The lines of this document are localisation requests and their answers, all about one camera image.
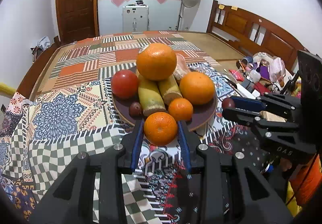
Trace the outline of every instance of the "cloth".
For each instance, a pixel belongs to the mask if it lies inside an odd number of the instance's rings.
[[[190,68],[205,73],[215,84],[217,109],[211,120],[196,130],[200,142],[222,153],[241,151],[259,171],[266,168],[267,156],[259,149],[256,137],[246,127],[222,117],[221,101],[239,93],[216,71],[218,62],[202,49],[172,31],[88,38],[60,48],[52,56],[44,79],[35,85],[33,102],[19,95],[11,100],[3,129],[2,151],[6,152],[2,153],[2,177],[24,191],[24,197],[17,188],[17,195],[12,195],[14,187],[6,185],[17,207],[21,203],[15,198],[25,200],[24,216],[28,218],[37,206],[31,199],[39,203],[78,152],[102,153],[132,130],[113,105],[110,79],[117,71],[135,66],[139,49],[154,42],[169,45]],[[99,179],[97,174],[93,197],[96,222]],[[186,224],[185,216],[191,216],[191,224],[196,223],[200,181],[200,176],[186,173],[177,142],[156,147],[145,139],[135,174],[122,175],[128,223]],[[223,210],[227,209],[229,203],[225,201]]]
[[[303,185],[299,189],[302,181],[304,180],[305,175],[307,174],[313,159],[302,169],[300,169],[295,179],[290,180],[292,189],[296,192],[296,203],[299,206],[304,206],[305,203],[311,198],[314,194],[315,189],[322,182],[322,173],[319,166],[319,155],[317,156],[310,173],[303,182]]]

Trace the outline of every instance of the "checkered fabric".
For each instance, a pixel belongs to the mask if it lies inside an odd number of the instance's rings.
[[[87,137],[57,141],[50,145],[31,143],[28,156],[36,190],[47,190],[79,152],[98,154],[111,145],[120,143],[120,136],[111,136],[113,129],[106,130]]]
[[[23,175],[24,143],[26,132],[23,127],[23,118],[17,124],[9,142],[7,154],[8,161],[3,167],[3,174],[12,178],[20,178]]]
[[[93,221],[99,223],[99,176],[96,174],[95,189],[93,197]],[[144,176],[132,174],[122,174],[123,198],[125,214],[128,224],[161,224],[160,210],[158,202],[148,201],[152,196],[149,189],[142,188],[145,186]]]

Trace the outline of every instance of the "wooden door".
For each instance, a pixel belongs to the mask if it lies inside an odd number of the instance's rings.
[[[93,0],[56,0],[61,41],[95,37]]]

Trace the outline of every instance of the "wooden headboard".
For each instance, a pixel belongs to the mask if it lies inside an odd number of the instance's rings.
[[[291,68],[297,57],[297,50],[306,50],[289,32],[252,12],[213,1],[207,32],[214,34],[216,29],[232,35],[237,40],[228,44],[245,55],[266,52],[281,57],[286,69]]]

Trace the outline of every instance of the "plastic container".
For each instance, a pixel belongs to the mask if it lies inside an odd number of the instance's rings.
[[[256,70],[251,70],[251,72],[249,73],[249,77],[254,83],[257,83],[260,81],[260,73],[257,72]]]

